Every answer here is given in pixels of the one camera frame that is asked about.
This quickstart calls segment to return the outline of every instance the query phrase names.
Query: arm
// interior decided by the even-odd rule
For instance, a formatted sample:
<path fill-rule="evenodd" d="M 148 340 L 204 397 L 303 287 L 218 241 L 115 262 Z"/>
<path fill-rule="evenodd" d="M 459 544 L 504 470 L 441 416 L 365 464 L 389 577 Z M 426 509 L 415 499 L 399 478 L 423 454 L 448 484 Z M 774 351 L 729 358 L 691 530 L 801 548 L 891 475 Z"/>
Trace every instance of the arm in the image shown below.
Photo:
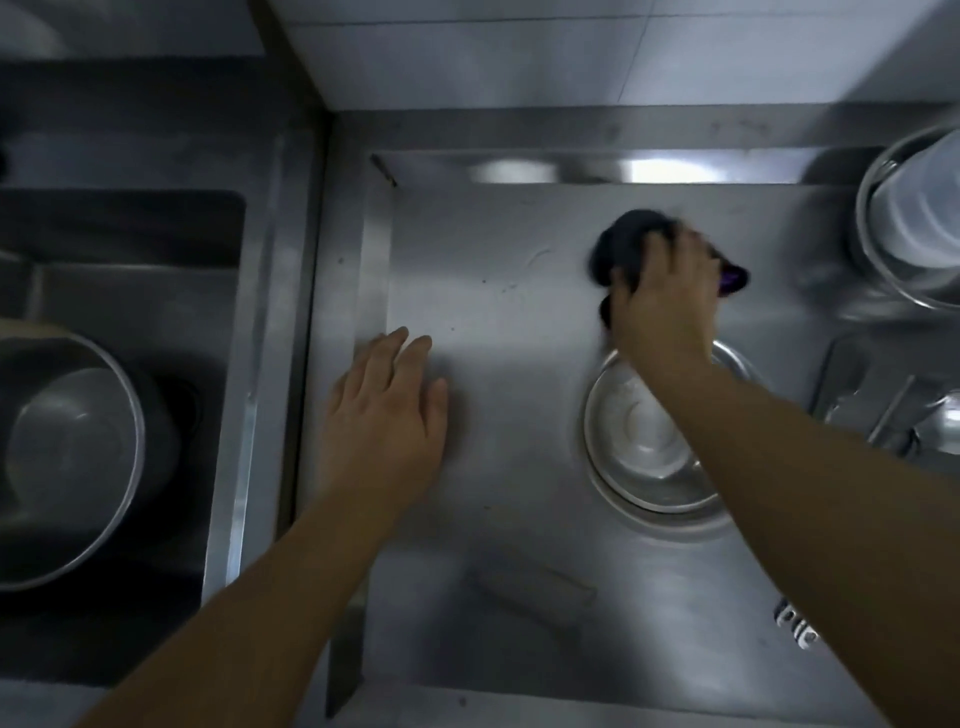
<path fill-rule="evenodd" d="M 960 720 L 960 489 L 713 366 L 717 269 L 648 240 L 613 336 L 700 457 L 756 558 L 898 725 Z"/>
<path fill-rule="evenodd" d="M 285 728 L 396 519 L 440 467 L 446 385 L 420 385 L 430 340 L 374 341 L 334 388 L 323 493 L 290 531 L 97 705 L 80 728 Z"/>

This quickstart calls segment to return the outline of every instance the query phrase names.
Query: translucent plastic container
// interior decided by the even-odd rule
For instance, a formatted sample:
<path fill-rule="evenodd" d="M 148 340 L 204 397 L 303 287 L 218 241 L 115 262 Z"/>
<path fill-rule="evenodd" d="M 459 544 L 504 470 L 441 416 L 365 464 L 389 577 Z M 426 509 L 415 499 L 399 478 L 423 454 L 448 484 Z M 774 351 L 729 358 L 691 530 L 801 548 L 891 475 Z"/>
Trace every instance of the translucent plastic container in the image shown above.
<path fill-rule="evenodd" d="M 920 268 L 960 267 L 960 131 L 915 155 L 874 193 L 876 243 Z"/>

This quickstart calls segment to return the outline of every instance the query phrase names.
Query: wall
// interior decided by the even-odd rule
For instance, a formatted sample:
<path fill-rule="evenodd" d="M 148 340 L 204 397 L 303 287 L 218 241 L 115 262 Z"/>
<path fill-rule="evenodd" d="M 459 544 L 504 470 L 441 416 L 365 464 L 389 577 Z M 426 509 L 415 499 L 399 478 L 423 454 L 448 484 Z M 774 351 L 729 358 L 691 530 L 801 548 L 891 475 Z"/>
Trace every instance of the wall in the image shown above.
<path fill-rule="evenodd" d="M 960 0 L 272 0 L 333 110 L 960 100 Z"/>
<path fill-rule="evenodd" d="M 262 53 L 245 0 L 0 0 L 0 59 Z"/>

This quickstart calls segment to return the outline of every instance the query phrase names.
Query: black cloth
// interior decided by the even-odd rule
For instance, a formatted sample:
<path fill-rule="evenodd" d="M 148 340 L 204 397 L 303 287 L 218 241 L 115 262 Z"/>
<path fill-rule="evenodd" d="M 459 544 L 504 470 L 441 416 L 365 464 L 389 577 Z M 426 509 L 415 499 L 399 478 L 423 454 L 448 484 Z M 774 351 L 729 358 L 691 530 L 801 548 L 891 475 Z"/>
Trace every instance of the black cloth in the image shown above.
<path fill-rule="evenodd" d="M 598 285 L 609 288 L 611 271 L 620 268 L 623 271 L 631 291 L 640 285 L 643 272 L 644 244 L 648 232 L 659 232 L 666 238 L 668 245 L 677 241 L 680 221 L 653 209 L 632 209 L 618 217 L 611 226 L 600 233 L 596 245 L 590 254 L 590 277 Z M 736 293 L 750 282 L 750 274 L 745 268 L 733 265 L 713 246 L 710 255 L 721 261 L 720 296 Z M 600 303 L 600 318 L 604 326 L 610 328 L 610 297 Z"/>

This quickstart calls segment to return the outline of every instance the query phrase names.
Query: stainless steel sink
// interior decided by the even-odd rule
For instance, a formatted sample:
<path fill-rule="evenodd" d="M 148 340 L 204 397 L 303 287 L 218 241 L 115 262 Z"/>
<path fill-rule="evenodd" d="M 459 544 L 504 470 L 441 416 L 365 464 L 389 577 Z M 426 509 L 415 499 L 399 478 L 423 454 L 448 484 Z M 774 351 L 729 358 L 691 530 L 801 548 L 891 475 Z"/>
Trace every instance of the stainless steel sink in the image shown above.
<path fill-rule="evenodd" d="M 468 694 L 489 704 L 516 693 L 584 711 L 882 725 L 825 644 L 800 650 L 777 627 L 780 596 L 735 526 L 699 543 L 651 538 L 593 489 L 579 416 L 610 344 L 604 292 L 585 266 L 620 213 L 663 209 L 753 273 L 722 305 L 718 338 L 777 394 L 806 406 L 829 343 L 848 330 L 875 334 L 892 365 L 942 368 L 960 353 L 955 326 L 867 327 L 838 318 L 823 291 L 856 276 L 844 235 L 866 164 L 943 112 L 344 114 L 324 197 L 304 436 L 355 346 L 401 324 L 434 337 L 452 411 L 440 483 L 351 603 L 314 699 L 335 713 L 366 682 L 407 706 L 427 693 L 437 704 L 460 694 L 461 706 Z M 315 458 L 301 459 L 301 507 Z M 362 715 L 377 695 L 360 691 L 350 706 Z"/>
<path fill-rule="evenodd" d="M 116 684 L 290 520 L 318 158 L 283 129 L 24 133 L 5 152 L 0 315 L 153 376 L 183 441 L 93 558 L 0 595 L 0 686 L 54 705 L 58 686 Z"/>

